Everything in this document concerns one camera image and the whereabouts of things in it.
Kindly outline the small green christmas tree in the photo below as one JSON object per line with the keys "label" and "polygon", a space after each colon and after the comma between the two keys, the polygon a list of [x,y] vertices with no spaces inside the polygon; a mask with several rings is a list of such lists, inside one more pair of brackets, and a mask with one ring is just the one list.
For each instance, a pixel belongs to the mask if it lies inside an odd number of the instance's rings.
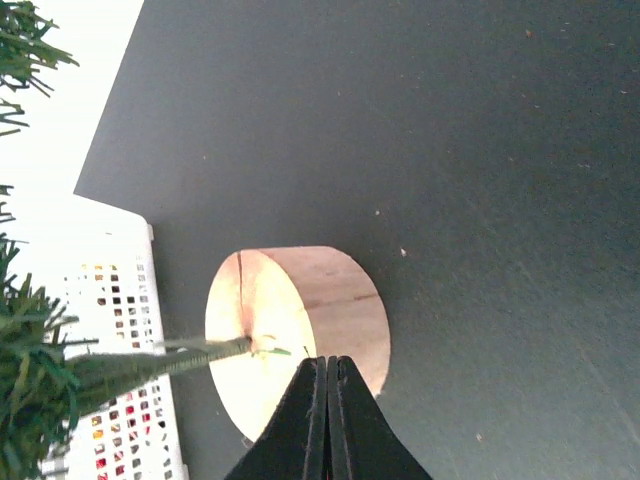
{"label": "small green christmas tree", "polygon": [[348,255],[325,246],[243,249],[214,276],[201,338],[168,340],[158,353],[68,356],[64,327],[77,322],[44,284],[37,240],[57,215],[52,202],[75,195],[69,181],[83,152],[85,94],[56,103],[35,124],[22,105],[49,94],[52,70],[74,59],[45,37],[55,23],[29,1],[1,5],[1,475],[63,479],[55,462],[79,421],[111,399],[157,378],[210,370],[236,426],[252,442],[271,419],[299,364],[350,357],[374,399],[390,363],[390,330],[380,295]]}

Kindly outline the white plastic basket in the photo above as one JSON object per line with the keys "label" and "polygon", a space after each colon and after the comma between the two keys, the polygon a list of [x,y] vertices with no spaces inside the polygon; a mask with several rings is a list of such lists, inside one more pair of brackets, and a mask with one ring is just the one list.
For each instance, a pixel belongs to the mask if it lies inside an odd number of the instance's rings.
{"label": "white plastic basket", "polygon": [[[163,338],[153,265],[153,231],[132,212],[75,195],[52,202],[57,215],[38,238],[43,282],[77,322],[64,327],[68,356],[158,353]],[[82,418],[63,479],[186,479],[170,380],[162,376]]]}

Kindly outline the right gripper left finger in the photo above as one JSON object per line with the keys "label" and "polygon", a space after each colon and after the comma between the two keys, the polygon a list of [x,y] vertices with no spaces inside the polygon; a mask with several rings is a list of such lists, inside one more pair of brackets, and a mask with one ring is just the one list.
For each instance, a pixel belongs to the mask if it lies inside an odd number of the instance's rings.
{"label": "right gripper left finger", "polygon": [[298,366],[263,433],[226,475],[228,480],[326,477],[326,359]]}

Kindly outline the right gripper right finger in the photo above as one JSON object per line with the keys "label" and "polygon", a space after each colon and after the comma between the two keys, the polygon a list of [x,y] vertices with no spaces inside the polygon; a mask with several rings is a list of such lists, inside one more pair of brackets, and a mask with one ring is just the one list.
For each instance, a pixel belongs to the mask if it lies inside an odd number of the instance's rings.
{"label": "right gripper right finger", "polygon": [[430,480],[394,434],[355,362],[332,356],[327,367],[328,477]]}

